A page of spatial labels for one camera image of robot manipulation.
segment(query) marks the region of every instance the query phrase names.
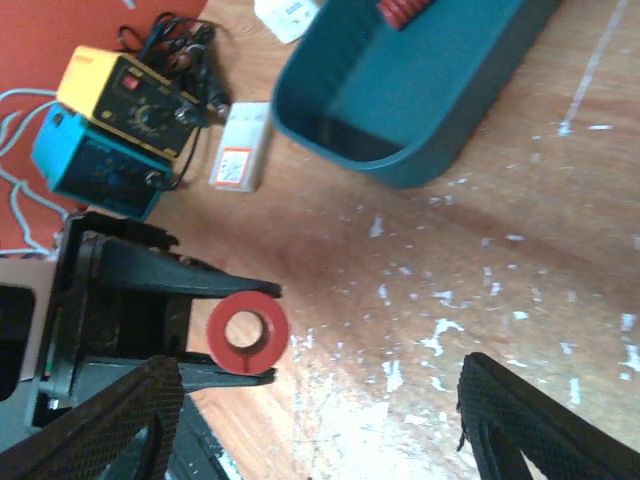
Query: red wall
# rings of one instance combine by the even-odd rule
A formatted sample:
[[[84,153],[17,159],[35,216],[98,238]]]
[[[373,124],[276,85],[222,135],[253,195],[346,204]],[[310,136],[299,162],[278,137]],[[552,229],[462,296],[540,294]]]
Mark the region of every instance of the red wall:
[[[173,11],[198,16],[206,0],[136,0],[134,10],[129,10],[122,0],[5,0],[2,3],[0,92],[18,87],[55,90],[77,45],[118,48],[120,25],[129,24],[146,35],[159,13]],[[0,103],[0,119],[22,110],[12,124],[12,133],[25,114],[47,100],[50,98],[10,97]],[[73,209],[73,202],[47,192],[30,159],[31,145],[45,115],[42,112],[34,119],[13,150],[0,158],[0,164],[18,178],[27,180],[36,193]],[[10,192],[10,185],[0,179],[0,249],[24,247],[22,231],[9,208]],[[60,216],[23,194],[19,195],[19,204],[32,237],[49,248],[52,234],[62,226]]]

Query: blue device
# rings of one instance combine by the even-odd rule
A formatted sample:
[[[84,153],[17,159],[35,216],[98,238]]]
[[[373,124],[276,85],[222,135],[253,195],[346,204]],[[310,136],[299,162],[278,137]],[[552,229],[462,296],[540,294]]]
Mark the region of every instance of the blue device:
[[[51,192],[145,220],[161,190],[149,177],[168,179],[169,162],[91,125],[62,105],[49,110],[31,158]]]

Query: orange ring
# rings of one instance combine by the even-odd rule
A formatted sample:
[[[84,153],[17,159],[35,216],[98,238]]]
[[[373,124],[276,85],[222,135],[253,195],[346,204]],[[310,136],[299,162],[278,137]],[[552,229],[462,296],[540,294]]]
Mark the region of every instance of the orange ring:
[[[249,347],[237,347],[227,340],[225,329],[239,312],[252,312],[262,322],[262,334]],[[289,322],[282,307],[269,295],[240,292],[222,300],[207,323],[207,344],[213,361],[238,375],[257,375],[271,368],[289,341]]]

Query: scratched surface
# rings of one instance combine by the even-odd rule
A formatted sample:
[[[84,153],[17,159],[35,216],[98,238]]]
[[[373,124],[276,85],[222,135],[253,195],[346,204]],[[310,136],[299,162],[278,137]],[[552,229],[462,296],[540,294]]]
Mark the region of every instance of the scratched surface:
[[[236,98],[267,100],[291,47],[249,0],[205,15],[233,38],[221,51]],[[197,394],[245,478],[477,478],[470,449],[455,451],[472,351],[640,450],[638,24],[637,2],[566,2],[453,168],[421,189],[275,135],[258,193],[215,192],[209,131],[190,188],[151,221],[187,254],[285,285],[278,382]],[[193,349],[212,307],[194,309]]]

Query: white cable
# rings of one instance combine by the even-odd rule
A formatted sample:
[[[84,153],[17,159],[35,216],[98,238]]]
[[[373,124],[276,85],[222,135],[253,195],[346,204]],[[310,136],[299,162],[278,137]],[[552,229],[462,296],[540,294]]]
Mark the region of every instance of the white cable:
[[[5,98],[11,96],[11,95],[42,95],[42,96],[55,96],[56,92],[53,90],[41,90],[41,89],[33,89],[33,88],[16,88],[13,90],[8,90],[4,93],[0,94],[0,102],[2,100],[4,100]],[[16,142],[19,140],[20,136],[23,134],[24,130],[26,129],[26,127],[29,125],[29,123],[31,122],[31,120],[33,120],[33,118],[40,113],[42,110],[51,107],[53,104],[55,104],[55,101],[51,101],[51,102],[46,102],[43,105],[40,105],[39,107],[35,108],[31,113],[29,113],[29,115],[27,115],[24,120],[20,123],[20,125],[18,126],[18,129],[16,130],[16,132],[13,134],[13,136],[9,139],[9,141],[6,143],[6,145],[0,150],[0,157],[3,157],[7,152],[9,152],[16,144]],[[20,112],[14,112],[10,115],[8,115],[0,124],[0,146],[4,143],[5,138],[7,136],[7,132],[9,130],[9,125],[10,123],[13,121],[13,119],[19,114]],[[24,242],[29,245],[30,247],[33,247],[33,249],[11,249],[11,250],[0,250],[0,255],[21,255],[21,254],[29,254],[29,253],[37,253],[37,254],[48,254],[50,253],[49,250],[47,250],[46,248],[42,247],[40,244],[38,244],[35,240],[33,240],[33,238],[31,238],[31,229],[29,227],[29,224],[27,223],[26,219],[24,218],[24,215],[22,215],[22,211],[20,210],[20,207],[18,205],[18,192],[21,190],[27,197],[31,198],[33,201],[40,203],[41,205],[54,210],[55,212],[59,213],[60,216],[62,217],[63,221],[66,219],[66,217],[68,216],[68,212],[60,207],[59,205],[56,205],[55,203],[47,200],[46,198],[38,195],[37,193],[33,192],[30,188],[27,182],[25,181],[20,181],[18,178],[14,177],[13,175],[11,175],[9,172],[5,171],[4,169],[2,169],[2,167],[0,166],[0,178],[5,179],[6,181],[8,181],[9,183],[11,183],[13,185],[13,189],[11,190],[11,195],[9,196],[9,204],[11,206],[11,210],[13,212],[14,217],[16,218],[18,224],[20,225],[20,228],[22,229],[22,233],[23,233],[23,237],[24,237]]]

